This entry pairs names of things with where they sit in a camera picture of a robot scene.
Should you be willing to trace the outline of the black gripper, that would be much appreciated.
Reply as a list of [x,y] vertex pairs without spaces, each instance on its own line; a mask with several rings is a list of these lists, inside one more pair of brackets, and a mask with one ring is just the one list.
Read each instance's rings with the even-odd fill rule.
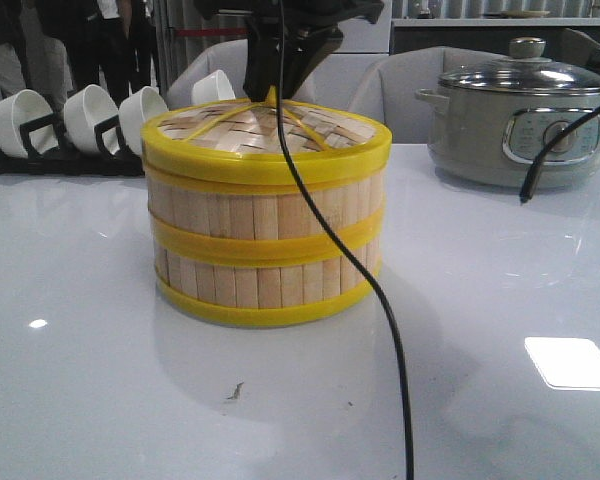
[[[193,5],[205,19],[240,17],[247,29],[247,64],[243,90],[253,102],[264,101],[272,86],[281,84],[283,98],[292,98],[309,75],[342,44],[341,22],[359,18],[375,24],[384,10],[383,1],[341,0],[195,0]],[[288,29],[283,37],[281,69],[280,19]]]

